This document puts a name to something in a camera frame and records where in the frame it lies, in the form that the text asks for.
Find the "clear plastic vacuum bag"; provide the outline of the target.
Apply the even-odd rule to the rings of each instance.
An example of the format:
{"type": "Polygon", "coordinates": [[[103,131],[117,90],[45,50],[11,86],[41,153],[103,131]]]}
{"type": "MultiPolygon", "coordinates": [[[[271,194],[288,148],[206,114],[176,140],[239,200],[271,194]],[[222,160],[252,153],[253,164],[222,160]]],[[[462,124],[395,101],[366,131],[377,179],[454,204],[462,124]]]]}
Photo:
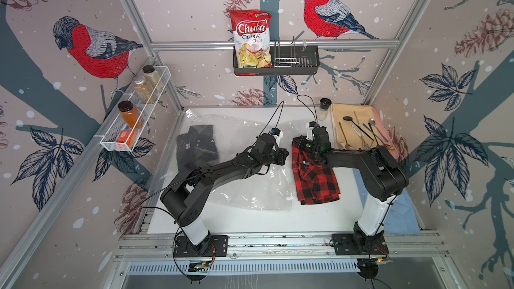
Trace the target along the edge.
{"type": "Polygon", "coordinates": [[[180,210],[209,203],[256,211],[293,207],[289,151],[282,127],[197,110],[177,136],[177,175],[163,199],[180,210]]]}

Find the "red black plaid cloth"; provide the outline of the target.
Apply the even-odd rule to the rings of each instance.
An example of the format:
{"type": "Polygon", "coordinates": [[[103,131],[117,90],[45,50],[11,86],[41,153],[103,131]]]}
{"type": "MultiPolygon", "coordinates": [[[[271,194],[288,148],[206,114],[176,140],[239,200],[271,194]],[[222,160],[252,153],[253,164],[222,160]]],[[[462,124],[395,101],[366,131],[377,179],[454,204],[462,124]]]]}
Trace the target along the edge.
{"type": "Polygon", "coordinates": [[[299,146],[306,136],[298,136],[292,141],[292,171],[301,205],[317,205],[339,200],[341,194],[336,176],[329,167],[319,165],[299,146]]]}

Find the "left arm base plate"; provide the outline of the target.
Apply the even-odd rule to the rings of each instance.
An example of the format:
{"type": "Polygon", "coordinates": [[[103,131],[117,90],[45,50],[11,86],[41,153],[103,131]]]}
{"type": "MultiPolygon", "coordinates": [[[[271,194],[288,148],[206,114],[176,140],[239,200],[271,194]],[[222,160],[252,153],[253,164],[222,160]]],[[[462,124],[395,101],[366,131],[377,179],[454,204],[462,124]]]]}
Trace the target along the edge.
{"type": "Polygon", "coordinates": [[[193,245],[182,233],[176,236],[173,255],[176,258],[226,257],[227,235],[209,235],[200,244],[193,245]]]}

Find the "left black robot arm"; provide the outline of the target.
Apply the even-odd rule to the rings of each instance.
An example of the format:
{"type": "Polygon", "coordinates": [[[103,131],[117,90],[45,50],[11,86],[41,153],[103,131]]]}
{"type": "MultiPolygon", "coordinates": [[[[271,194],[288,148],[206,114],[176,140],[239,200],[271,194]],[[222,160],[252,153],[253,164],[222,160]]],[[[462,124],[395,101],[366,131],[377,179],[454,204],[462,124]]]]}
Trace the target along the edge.
{"type": "Polygon", "coordinates": [[[284,132],[272,128],[259,135],[253,145],[233,159],[204,167],[188,164],[162,190],[160,201],[191,245],[198,250],[208,245],[210,232],[200,215],[214,188],[263,175],[261,170],[264,167],[268,169],[271,165],[285,164],[289,152],[279,147],[283,136],[284,132]]]}

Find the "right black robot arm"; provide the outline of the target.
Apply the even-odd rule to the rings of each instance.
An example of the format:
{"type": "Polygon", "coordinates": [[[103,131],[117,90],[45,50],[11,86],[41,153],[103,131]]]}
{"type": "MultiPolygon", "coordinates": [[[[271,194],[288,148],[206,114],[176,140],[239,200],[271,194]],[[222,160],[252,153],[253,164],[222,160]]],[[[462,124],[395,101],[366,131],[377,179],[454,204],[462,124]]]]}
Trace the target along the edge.
{"type": "Polygon", "coordinates": [[[384,234],[384,223],[397,197],[408,186],[408,178],[383,145],[369,150],[343,150],[331,146],[325,127],[307,129],[307,152],[328,168],[351,168],[360,172],[368,193],[363,213],[354,224],[353,247],[364,252],[374,248],[384,234]]]}

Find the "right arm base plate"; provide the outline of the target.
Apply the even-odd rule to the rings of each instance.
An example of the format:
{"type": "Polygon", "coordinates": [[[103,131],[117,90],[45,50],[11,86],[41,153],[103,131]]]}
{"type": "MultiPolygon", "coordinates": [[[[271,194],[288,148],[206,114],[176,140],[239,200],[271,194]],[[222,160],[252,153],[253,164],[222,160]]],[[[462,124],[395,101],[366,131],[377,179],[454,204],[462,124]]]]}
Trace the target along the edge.
{"type": "Polygon", "coordinates": [[[383,232],[374,236],[350,233],[332,234],[329,245],[335,250],[337,256],[389,255],[383,232]]]}

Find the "dark grey striped shirt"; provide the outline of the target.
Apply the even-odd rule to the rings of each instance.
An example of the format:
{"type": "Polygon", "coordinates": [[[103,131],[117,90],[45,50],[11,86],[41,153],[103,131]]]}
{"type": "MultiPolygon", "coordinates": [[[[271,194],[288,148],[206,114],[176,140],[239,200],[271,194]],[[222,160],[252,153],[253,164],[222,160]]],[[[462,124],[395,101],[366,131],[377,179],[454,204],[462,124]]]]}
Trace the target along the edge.
{"type": "Polygon", "coordinates": [[[212,124],[191,126],[187,133],[177,136],[176,143],[179,169],[185,168],[188,164],[198,167],[211,165],[219,160],[212,124]]]}

